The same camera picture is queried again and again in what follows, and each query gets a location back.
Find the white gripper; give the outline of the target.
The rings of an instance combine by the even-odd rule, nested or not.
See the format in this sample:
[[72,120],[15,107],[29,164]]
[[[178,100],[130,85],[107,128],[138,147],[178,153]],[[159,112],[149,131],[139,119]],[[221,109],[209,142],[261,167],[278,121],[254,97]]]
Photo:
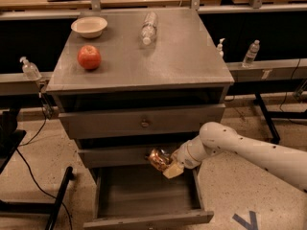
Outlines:
[[163,175],[168,179],[177,177],[186,169],[194,169],[201,164],[205,158],[205,150],[202,142],[200,141],[188,141],[176,149],[171,154],[173,161],[168,168],[163,172]]

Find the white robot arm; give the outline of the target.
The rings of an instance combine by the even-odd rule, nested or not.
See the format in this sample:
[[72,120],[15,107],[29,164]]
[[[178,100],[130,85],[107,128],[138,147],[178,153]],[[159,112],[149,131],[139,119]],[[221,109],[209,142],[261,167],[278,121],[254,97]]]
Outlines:
[[163,174],[167,178],[177,177],[222,151],[236,153],[300,191],[307,191],[306,151],[250,139],[215,122],[204,124],[198,136],[182,144],[172,154],[172,162]]

